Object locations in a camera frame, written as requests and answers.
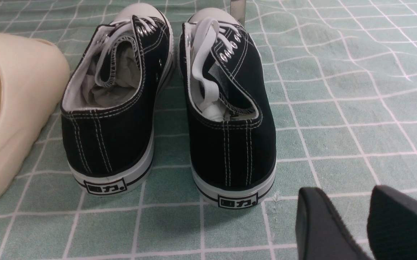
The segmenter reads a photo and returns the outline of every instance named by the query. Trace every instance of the green checkered cloth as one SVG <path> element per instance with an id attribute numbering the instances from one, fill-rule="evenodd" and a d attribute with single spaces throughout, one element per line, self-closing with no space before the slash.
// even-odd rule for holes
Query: green checkered cloth
<path id="1" fill-rule="evenodd" d="M 43 38 L 77 65 L 100 23 L 137 0 L 4 0 L 0 32 Z M 229 0 L 146 0 L 175 32 Z M 417 199 L 417 0 L 250 0 L 245 27 L 262 56 L 277 128 L 277 176 L 260 206 L 207 205 L 192 181 L 183 84 L 155 111 L 153 172 L 135 191 L 97 198 L 70 174 L 60 110 L 0 199 L 0 260 L 293 260 L 298 189 L 330 195 L 369 251 L 370 191 Z"/>

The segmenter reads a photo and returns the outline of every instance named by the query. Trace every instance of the shoelace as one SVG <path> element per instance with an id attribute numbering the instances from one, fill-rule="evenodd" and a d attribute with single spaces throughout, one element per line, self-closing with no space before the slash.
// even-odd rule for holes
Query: shoelace
<path id="1" fill-rule="evenodd" d="M 238 29 L 233 25 L 224 23 L 223 26 L 231 28 L 236 32 L 237 36 L 240 35 Z M 192 37 L 194 39 L 192 44 L 192 57 L 194 57 L 192 62 L 192 76 L 202 83 L 205 92 L 204 101 L 199 105 L 199 108 L 202 111 L 202 115 L 208 119 L 221 122 L 223 121 L 223 114 L 218 105 L 215 104 L 219 98 L 218 85 L 203 77 L 202 67 L 210 53 L 210 49 L 217 39 L 222 41 L 227 48 L 227 52 L 225 52 L 223 56 L 220 54 L 220 57 L 225 62 L 227 61 L 227 58 L 230 58 L 231 55 L 234 54 L 233 48 L 236 48 L 237 46 L 235 43 L 231 43 L 226 39 L 222 34 L 226 32 L 226 29 L 221 28 L 218 21 L 211 17 L 207 17 L 198 22 L 193 32 L 195 33 Z"/>
<path id="2" fill-rule="evenodd" d="M 152 20 L 151 17 L 147 17 L 147 16 L 139 16 L 138 17 L 138 21 L 141 23 L 141 25 L 143 25 L 143 29 L 140 27 L 137 27 L 137 31 L 139 34 L 141 35 L 148 35 L 151 34 L 154 30 L 156 30 L 157 25 L 155 23 L 154 20 Z M 106 57 L 107 54 L 110 53 L 111 51 L 111 46 L 114 44 L 114 42 L 116 41 L 116 39 L 124 32 L 126 31 L 131 31 L 133 29 L 133 24 L 131 23 L 131 18 L 130 19 L 123 19 L 123 20 L 118 20 L 118 21 L 113 21 L 112 23 L 110 23 L 109 25 L 116 25 L 119 26 L 120 24 L 123 24 L 120 28 L 118 28 L 116 31 L 113 32 L 113 34 L 111 34 L 110 36 L 106 35 L 101 41 L 101 46 L 100 48 L 102 49 L 101 51 L 101 55 L 100 55 L 100 59 L 98 60 L 98 64 L 103 64 L 104 59 Z M 101 66 L 97 66 L 96 67 L 96 72 L 95 72 L 95 83 L 98 86 L 101 86 L 101 82 L 100 80 L 100 69 Z"/>

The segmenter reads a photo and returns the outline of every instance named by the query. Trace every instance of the black shoe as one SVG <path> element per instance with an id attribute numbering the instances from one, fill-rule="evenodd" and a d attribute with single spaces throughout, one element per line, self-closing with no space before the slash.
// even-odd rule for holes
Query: black shoe
<path id="1" fill-rule="evenodd" d="M 197 188 L 218 207 L 257 205 L 274 182 L 276 129 L 252 38 L 207 8 L 183 24 L 179 52 Z"/>
<path id="2" fill-rule="evenodd" d="M 391 187 L 376 186 L 367 235 L 377 260 L 417 260 L 417 201 Z"/>
<path id="3" fill-rule="evenodd" d="M 149 173 L 154 103 L 174 67 L 173 40 L 167 18 L 142 3 L 96 28 L 61 103 L 69 165 L 88 193 L 130 191 Z"/>
<path id="4" fill-rule="evenodd" d="M 299 260 L 370 260 L 319 188 L 300 189 L 295 233 Z"/>

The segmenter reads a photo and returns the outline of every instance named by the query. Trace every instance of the beige slide sandal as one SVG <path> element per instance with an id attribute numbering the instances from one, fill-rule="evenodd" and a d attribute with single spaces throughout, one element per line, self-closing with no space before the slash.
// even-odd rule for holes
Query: beige slide sandal
<path id="1" fill-rule="evenodd" d="M 60 101 L 69 74 L 53 43 L 0 33 L 0 196 Z"/>

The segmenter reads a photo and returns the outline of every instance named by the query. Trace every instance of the heel label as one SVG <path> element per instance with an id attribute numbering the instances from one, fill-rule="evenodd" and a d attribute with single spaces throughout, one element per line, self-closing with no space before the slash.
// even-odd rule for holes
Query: heel label
<path id="1" fill-rule="evenodd" d="M 218 196 L 218 207 L 225 209 L 245 209 L 258 204 L 258 193 L 245 198 L 228 198 Z"/>
<path id="2" fill-rule="evenodd" d="M 93 195 L 111 195 L 111 194 L 118 194 L 127 190 L 127 185 L 123 178 L 109 182 L 109 183 L 93 183 L 88 181 L 83 181 L 85 183 L 85 187 L 87 188 L 87 192 Z"/>

